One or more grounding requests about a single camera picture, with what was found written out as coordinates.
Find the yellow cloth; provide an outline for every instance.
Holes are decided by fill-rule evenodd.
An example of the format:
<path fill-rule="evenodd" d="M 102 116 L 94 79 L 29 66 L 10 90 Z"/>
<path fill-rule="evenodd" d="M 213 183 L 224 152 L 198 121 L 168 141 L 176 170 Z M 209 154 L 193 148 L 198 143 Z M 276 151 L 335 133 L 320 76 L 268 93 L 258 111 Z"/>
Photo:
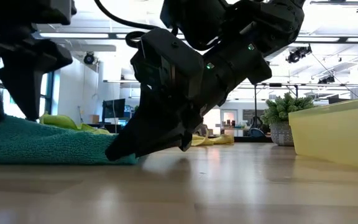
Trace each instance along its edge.
<path fill-rule="evenodd" d="M 59 128 L 72 129 L 75 131 L 89 131 L 94 134 L 111 134 L 104 129 L 94 129 L 87 124 L 77 126 L 74 121 L 66 115 L 49 115 L 44 114 L 40 117 L 40 124 L 52 125 Z"/>
<path fill-rule="evenodd" d="M 208 134 L 209 134 L 208 130 L 206 132 L 205 137 L 194 134 L 193 139 L 191 140 L 191 146 L 212 146 L 214 144 L 234 144 L 234 136 L 228 134 L 222 134 L 219 137 L 209 139 Z"/>

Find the teal towel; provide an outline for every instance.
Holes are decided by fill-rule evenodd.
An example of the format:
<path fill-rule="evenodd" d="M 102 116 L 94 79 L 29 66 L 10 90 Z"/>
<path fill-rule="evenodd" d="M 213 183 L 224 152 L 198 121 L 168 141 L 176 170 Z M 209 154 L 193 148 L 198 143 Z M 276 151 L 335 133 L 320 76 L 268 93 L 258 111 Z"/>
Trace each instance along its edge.
<path fill-rule="evenodd" d="M 136 164 L 135 154 L 111 162 L 116 136 L 47 126 L 12 116 L 0 123 L 0 164 Z"/>

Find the potted plant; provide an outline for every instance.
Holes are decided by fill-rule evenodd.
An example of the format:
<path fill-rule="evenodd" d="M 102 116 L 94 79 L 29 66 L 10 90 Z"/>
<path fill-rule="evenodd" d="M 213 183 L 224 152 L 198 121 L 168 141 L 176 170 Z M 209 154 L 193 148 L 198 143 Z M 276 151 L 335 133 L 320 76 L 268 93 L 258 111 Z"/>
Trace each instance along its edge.
<path fill-rule="evenodd" d="M 277 97 L 275 101 L 267 100 L 268 109 L 261 119 L 270 125 L 272 141 L 279 146 L 293 146 L 291 127 L 288 114 L 314 107 L 312 97 L 293 98 L 291 93 L 284 94 L 284 98 Z"/>

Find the yellow plastic bin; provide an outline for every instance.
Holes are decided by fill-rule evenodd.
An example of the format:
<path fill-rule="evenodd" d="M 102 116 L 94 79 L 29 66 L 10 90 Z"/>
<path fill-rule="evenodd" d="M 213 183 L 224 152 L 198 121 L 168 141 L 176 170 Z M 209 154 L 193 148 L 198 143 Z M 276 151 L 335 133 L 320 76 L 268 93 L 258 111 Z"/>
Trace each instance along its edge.
<path fill-rule="evenodd" d="M 358 100 L 290 113 L 298 155 L 358 167 Z"/>

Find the wooden tabletop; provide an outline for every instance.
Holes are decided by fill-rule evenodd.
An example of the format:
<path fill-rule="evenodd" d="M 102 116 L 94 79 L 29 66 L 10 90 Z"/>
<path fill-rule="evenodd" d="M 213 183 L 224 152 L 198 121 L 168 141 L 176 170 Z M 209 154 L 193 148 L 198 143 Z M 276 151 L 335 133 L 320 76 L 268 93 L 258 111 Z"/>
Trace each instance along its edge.
<path fill-rule="evenodd" d="M 3 224 L 358 224 L 358 168 L 236 143 L 137 166 L 0 166 Z"/>

